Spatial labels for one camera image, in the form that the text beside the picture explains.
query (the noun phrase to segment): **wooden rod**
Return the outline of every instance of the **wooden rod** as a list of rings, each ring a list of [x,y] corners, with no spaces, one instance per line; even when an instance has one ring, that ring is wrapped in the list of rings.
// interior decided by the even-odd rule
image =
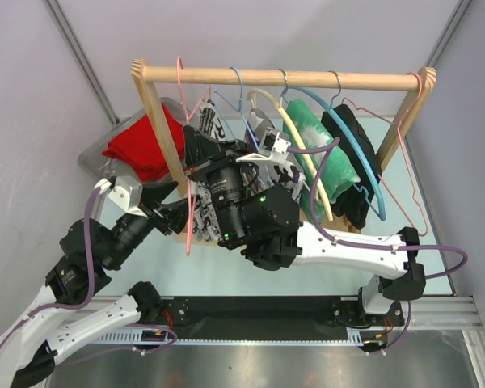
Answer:
[[[328,71],[285,71],[289,86],[339,88],[338,79]],[[279,70],[240,70],[244,85],[285,86],[284,75]],[[175,67],[145,66],[146,82],[177,82]],[[417,91],[415,77],[404,74],[338,73],[342,89],[369,91]],[[238,85],[237,74],[232,69],[185,68],[180,72],[182,83]]]

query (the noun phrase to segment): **metal table surface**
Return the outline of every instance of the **metal table surface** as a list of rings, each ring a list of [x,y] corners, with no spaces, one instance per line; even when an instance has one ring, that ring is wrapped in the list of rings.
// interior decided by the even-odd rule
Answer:
[[[89,345],[69,363],[96,354]],[[72,366],[60,365],[48,388],[146,387],[367,387],[474,388],[461,331],[413,331],[386,356],[358,348],[173,346],[144,357],[112,352]]]

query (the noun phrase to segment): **wire hanger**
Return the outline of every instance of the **wire hanger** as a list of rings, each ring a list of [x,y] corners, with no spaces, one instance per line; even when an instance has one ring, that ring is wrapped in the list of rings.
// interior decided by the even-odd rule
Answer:
[[[334,98],[338,95],[340,95],[341,92],[341,83],[340,83],[340,76],[337,76],[338,83],[339,83],[339,91],[338,93],[333,97],[332,101]],[[325,102],[324,99],[322,99],[318,94],[313,92],[310,89],[306,89],[305,87],[291,87],[291,89],[301,91],[302,93],[305,93],[314,101],[320,104],[320,106],[327,111],[327,113],[331,116],[331,118],[337,123],[341,131],[344,133],[345,137],[348,139],[348,142],[350,143],[351,147],[354,149],[356,152],[357,157],[359,158],[361,165],[365,169],[366,176],[368,177],[370,184],[372,185],[373,191],[376,194],[377,197],[377,203],[379,210],[377,211],[374,206],[370,203],[369,200],[369,193],[368,190],[361,186],[358,187],[355,183],[352,185],[358,192],[365,192],[365,201],[366,203],[370,206],[370,208],[379,216],[379,219],[381,221],[386,220],[386,207],[385,207],[385,201],[384,197],[382,195],[381,189],[379,188],[379,185],[377,184],[377,180],[375,179],[375,174],[373,173],[372,167],[370,166],[370,163],[368,159],[366,158],[365,154],[363,153],[363,150],[359,146],[359,143],[357,142],[356,138],[354,137],[354,134],[350,130],[350,128],[345,124],[343,120],[341,120],[340,115],[338,115],[333,108],[331,108],[327,103]]]
[[[282,99],[280,99],[280,103],[276,101],[275,97],[273,97],[271,94],[269,94],[267,91],[263,91],[262,89],[252,89],[248,94],[247,94],[247,100],[251,101],[251,106],[253,108],[257,108],[257,98],[256,94],[261,94],[264,98],[266,98],[272,105],[273,107],[280,113],[280,117],[282,117],[282,120],[285,122],[285,124],[288,126],[289,130],[291,131],[291,134],[293,135],[293,138],[295,142],[298,145],[298,148],[305,149],[306,145],[304,144],[304,141],[302,140],[302,137],[300,136],[300,133],[298,132],[297,127],[287,114],[287,112],[284,110],[282,107]],[[314,177],[316,176],[316,166],[313,163],[313,159],[311,158],[311,155],[308,154],[303,154],[302,157],[306,161],[306,165],[309,169],[309,172],[311,175]],[[325,213],[327,214],[327,218],[329,221],[333,221],[334,217],[332,216],[332,210],[331,210],[331,202],[329,201],[329,198],[327,196],[327,192],[325,191],[325,187],[323,186],[323,183],[321,180],[318,181],[316,188],[318,189],[318,192],[321,196],[322,203],[323,203],[323,208],[325,209]]]
[[[192,109],[192,111],[189,114],[188,110],[187,110],[187,104],[185,103],[185,94],[183,92],[183,87],[181,85],[181,74],[180,74],[181,72],[180,72],[180,70],[182,70],[182,69],[183,69],[183,61],[181,60],[181,57],[178,56],[178,59],[176,60],[176,83],[178,83],[179,99],[181,99],[181,108],[183,109],[183,113],[185,115],[185,120],[187,121],[187,124],[190,124],[191,118],[194,116],[194,113],[196,113],[196,111],[200,107],[201,103],[206,101],[206,99],[209,97],[210,87],[207,88],[203,97],[197,102],[196,106],[194,107],[194,109]]]
[[[417,78],[417,81],[419,83],[419,91],[417,93],[417,97],[413,100],[413,103],[411,103],[411,105],[406,109],[406,111],[404,111],[404,113],[399,117],[399,119],[397,121],[390,121],[390,120],[386,119],[385,117],[378,115],[375,112],[370,111],[367,108],[358,107],[351,99],[349,99],[347,97],[344,97],[341,100],[341,103],[348,101],[357,111],[367,112],[370,115],[377,117],[378,119],[383,120],[390,125],[397,125],[397,128],[396,128],[397,129],[397,137],[399,139],[401,151],[403,152],[404,163],[406,164],[407,172],[410,176],[411,186],[413,187],[413,194],[412,194],[411,198],[413,199],[413,201],[415,202],[415,204],[419,208],[420,213],[422,214],[422,218],[424,219],[424,225],[425,225],[426,230],[424,231],[424,233],[419,233],[419,236],[423,237],[423,236],[426,236],[429,233],[429,231],[431,230],[431,227],[429,225],[428,214],[426,213],[424,206],[420,203],[420,201],[416,197],[419,193],[418,185],[417,185],[417,182],[416,182],[416,179],[415,179],[415,174],[413,172],[413,169],[411,168],[411,163],[410,163],[410,160],[409,160],[409,157],[408,157],[408,154],[407,154],[406,146],[404,145],[403,136],[401,135],[401,131],[400,131],[401,125],[403,123],[404,118],[406,117],[406,114],[413,108],[413,106],[415,105],[415,103],[419,99],[420,95],[422,94],[422,78],[417,73],[414,73],[414,72],[410,72],[408,74],[413,75]],[[403,212],[406,219],[410,222],[411,226],[416,228],[415,223],[407,215],[406,209],[400,204],[399,200],[394,195],[394,193],[391,191],[391,189],[388,187],[385,180],[380,175],[379,175],[379,179],[381,180],[381,183],[384,185],[385,189],[388,191],[388,193],[390,194],[390,196],[394,200],[395,204],[401,209],[401,212]]]
[[[258,150],[259,149],[259,143],[257,142],[257,139],[255,138],[255,134],[251,130],[250,125],[248,124],[248,120],[246,119],[246,117],[244,116],[244,113],[243,113],[243,92],[244,92],[243,78],[241,77],[241,74],[239,73],[239,70],[237,70],[237,68],[235,68],[233,66],[231,66],[230,68],[237,74],[237,78],[239,80],[239,85],[241,87],[240,91],[239,91],[238,106],[235,107],[235,105],[233,105],[216,87],[212,87],[212,90],[216,95],[219,95],[219,97],[221,97],[232,109],[234,109],[241,116],[241,119],[244,122],[244,125],[246,126],[246,131],[248,131],[248,133],[250,134],[251,142],[255,146],[255,149]]]
[[[244,125],[246,126],[246,131],[250,134],[250,139],[251,139],[255,149],[258,151],[259,150],[259,143],[257,142],[255,134],[254,134],[253,130],[250,128],[250,124],[248,123],[248,120],[244,116],[244,113],[243,113],[243,92],[244,92],[243,78],[241,77],[241,74],[239,73],[239,70],[237,70],[237,68],[235,68],[233,66],[231,66],[230,68],[235,72],[235,74],[237,74],[237,78],[239,80],[240,92],[239,92],[238,106],[235,107],[235,105],[233,105],[216,87],[212,87],[212,90],[216,95],[219,95],[232,109],[234,109],[241,116],[241,119],[244,122]],[[219,114],[221,115],[221,118],[225,121],[226,125],[229,126],[230,133],[235,138],[235,135],[232,132],[232,130],[230,129],[230,125],[228,124],[228,122],[226,121],[224,116],[222,115],[221,110],[219,110]],[[273,179],[269,175],[268,166],[264,166],[264,169],[266,170],[266,174],[268,176],[268,180],[269,180],[270,185],[273,186],[274,183],[273,183]],[[258,179],[259,179],[260,184],[264,188],[268,187],[268,185],[265,184],[260,177]]]
[[[178,56],[176,60],[176,82],[178,83],[178,90],[179,90],[179,98],[181,99],[181,107],[183,109],[183,113],[185,115],[185,120],[187,124],[190,124],[191,118],[196,113],[197,109],[200,107],[201,103],[203,103],[210,95],[210,87],[207,88],[203,97],[198,101],[194,109],[192,109],[191,113],[189,114],[187,111],[187,104],[185,103],[185,94],[183,92],[183,87],[181,85],[181,76],[180,70],[183,69],[183,61],[181,57]],[[197,195],[194,195],[192,199],[192,184],[191,180],[188,179],[188,222],[187,222],[187,242],[185,244],[185,253],[187,256],[191,254],[191,245],[192,245],[192,224],[194,223],[194,209],[196,208],[197,202]]]
[[[336,79],[338,80],[338,87],[339,87],[338,93],[333,95],[332,98],[331,98],[331,105],[329,105],[329,107],[332,109],[334,99],[341,94],[341,78],[340,78],[340,75],[338,74],[337,71],[328,70],[328,73],[333,73],[336,76]]]
[[[280,93],[280,106],[282,106],[282,100],[284,100],[285,103],[289,105],[289,101],[285,99],[285,95],[288,93],[288,90],[289,90],[288,75],[286,74],[284,69],[279,68],[278,70],[280,70],[284,75],[284,83],[285,83],[285,88],[282,91],[282,93]]]

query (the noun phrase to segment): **yellow hanger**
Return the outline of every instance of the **yellow hanger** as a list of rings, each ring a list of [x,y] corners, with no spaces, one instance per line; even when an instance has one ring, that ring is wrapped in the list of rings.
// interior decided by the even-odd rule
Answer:
[[[285,124],[288,126],[289,130],[291,131],[291,134],[293,135],[293,138],[297,143],[298,148],[305,149],[306,145],[304,144],[302,138],[300,137],[300,133],[298,132],[297,127],[295,126],[295,124],[293,123],[289,115],[282,107],[282,98],[280,98],[280,103],[279,103],[278,101],[276,101],[275,97],[273,97],[266,91],[263,91],[262,89],[251,89],[251,91],[247,94],[246,100],[251,101],[251,106],[253,108],[257,108],[257,98],[256,98],[257,96],[255,95],[256,93],[259,93],[270,103],[272,103],[273,107],[275,107],[275,109],[280,113],[280,117],[282,117],[282,120],[285,122]],[[303,154],[302,157],[306,161],[307,167],[309,168],[309,171],[314,178],[316,176],[317,171],[316,171],[316,167],[314,166],[312,156]],[[323,187],[323,183],[321,180],[318,181],[316,188],[318,189],[318,194],[322,198],[322,204],[323,204],[323,208],[325,209],[325,213],[327,214],[327,218],[329,219],[330,222],[332,222],[334,218],[332,216],[331,202],[329,202],[327,192],[325,191],[325,188]]]

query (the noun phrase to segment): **red cloth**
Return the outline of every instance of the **red cloth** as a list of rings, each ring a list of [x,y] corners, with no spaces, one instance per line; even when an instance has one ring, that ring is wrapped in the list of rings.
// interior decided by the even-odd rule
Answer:
[[[162,107],[179,158],[183,159],[185,155],[183,126],[171,116],[165,105]],[[142,182],[161,179],[169,172],[147,116],[143,116],[133,126],[114,137],[108,143],[108,149],[103,152],[103,155],[129,164]]]

